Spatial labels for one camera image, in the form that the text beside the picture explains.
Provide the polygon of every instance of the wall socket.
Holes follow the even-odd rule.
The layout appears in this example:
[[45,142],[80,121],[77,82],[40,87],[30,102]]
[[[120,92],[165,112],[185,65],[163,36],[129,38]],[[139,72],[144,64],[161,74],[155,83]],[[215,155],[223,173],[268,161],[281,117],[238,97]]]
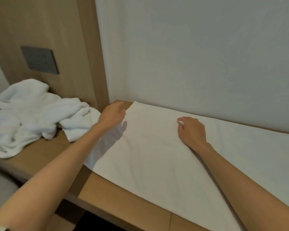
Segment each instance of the wall socket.
[[29,69],[37,70],[40,72],[59,74],[52,50],[30,46],[21,46],[20,48]]

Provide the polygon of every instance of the hand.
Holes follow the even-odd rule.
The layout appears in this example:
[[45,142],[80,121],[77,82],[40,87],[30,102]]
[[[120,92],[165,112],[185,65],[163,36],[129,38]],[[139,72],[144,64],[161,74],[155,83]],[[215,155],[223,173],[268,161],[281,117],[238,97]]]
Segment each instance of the hand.
[[120,124],[125,117],[125,109],[123,109],[123,101],[108,105],[100,115],[98,123],[107,130]]
[[206,141],[206,130],[204,124],[198,121],[198,119],[181,117],[177,120],[183,122],[183,124],[178,122],[178,134],[184,144],[192,148],[194,151],[198,151],[208,144]]

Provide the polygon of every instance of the white sheet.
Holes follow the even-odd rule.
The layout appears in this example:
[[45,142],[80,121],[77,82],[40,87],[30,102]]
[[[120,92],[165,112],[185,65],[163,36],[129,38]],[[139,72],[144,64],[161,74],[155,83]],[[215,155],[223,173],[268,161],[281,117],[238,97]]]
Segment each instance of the white sheet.
[[124,126],[105,136],[85,165],[211,231],[240,230],[202,164],[178,138],[176,119],[181,116],[198,118],[221,155],[289,206],[288,134],[137,102],[127,110]]
[[0,94],[0,158],[18,154],[42,136],[52,139],[59,123],[73,142],[86,133],[100,112],[78,98],[48,93],[49,86],[27,79]]

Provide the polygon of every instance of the person's right arm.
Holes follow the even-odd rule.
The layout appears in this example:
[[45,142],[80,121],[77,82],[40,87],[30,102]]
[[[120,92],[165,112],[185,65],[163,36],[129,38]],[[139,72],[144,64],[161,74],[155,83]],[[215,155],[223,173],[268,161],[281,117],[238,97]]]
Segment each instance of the person's right arm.
[[191,117],[178,118],[178,134],[204,161],[249,231],[289,230],[289,207],[219,155],[206,141],[204,125]]

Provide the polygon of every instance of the person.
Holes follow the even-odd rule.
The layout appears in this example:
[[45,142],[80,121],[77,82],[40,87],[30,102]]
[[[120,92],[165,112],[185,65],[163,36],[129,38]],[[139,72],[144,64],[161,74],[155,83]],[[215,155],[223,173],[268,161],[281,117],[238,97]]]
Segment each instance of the person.
[[[106,107],[97,124],[17,190],[0,208],[0,227],[43,230],[92,148],[123,121],[122,105],[117,102]],[[202,158],[247,230],[289,230],[287,205],[219,155],[206,141],[205,127],[197,119],[177,120],[179,138]]]

